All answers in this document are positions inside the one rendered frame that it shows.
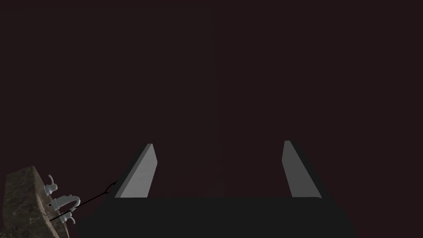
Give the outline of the brown marble sink counter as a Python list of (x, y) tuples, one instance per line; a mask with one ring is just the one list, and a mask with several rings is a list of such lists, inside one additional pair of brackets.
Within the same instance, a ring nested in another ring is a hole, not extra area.
[(70, 238), (58, 211), (49, 207), (51, 196), (34, 166), (6, 176), (0, 238)]

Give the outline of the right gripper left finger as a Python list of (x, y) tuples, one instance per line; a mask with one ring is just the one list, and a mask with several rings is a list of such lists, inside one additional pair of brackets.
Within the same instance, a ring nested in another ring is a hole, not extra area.
[(123, 179), (117, 184), (116, 198), (146, 198), (148, 197), (154, 174), (157, 168), (157, 157), (153, 144), (146, 144), (129, 165)]

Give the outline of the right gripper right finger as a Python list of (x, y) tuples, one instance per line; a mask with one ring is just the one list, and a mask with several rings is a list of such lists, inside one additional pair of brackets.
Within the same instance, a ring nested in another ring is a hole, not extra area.
[(292, 197), (331, 198), (298, 142), (284, 142), (281, 161)]

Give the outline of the silver faucet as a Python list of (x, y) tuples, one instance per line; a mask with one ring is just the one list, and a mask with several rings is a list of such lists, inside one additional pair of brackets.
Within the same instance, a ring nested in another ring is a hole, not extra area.
[[(58, 189), (58, 185), (54, 182), (53, 177), (49, 174), (48, 177), (50, 178), (50, 184), (47, 184), (43, 187), (44, 192), (49, 197), (52, 195), (53, 192), (55, 192)], [(76, 221), (72, 217), (72, 212), (80, 205), (81, 200), (77, 196), (72, 196), (70, 194), (69, 196), (61, 196), (58, 198), (52, 198), (49, 207), (52, 207), (55, 211), (58, 211), (61, 207), (74, 202), (74, 205), (71, 207), (71, 209), (66, 213), (60, 213), (58, 218), (60, 221), (64, 224), (68, 220), (71, 220), (73, 224), (76, 224)]]

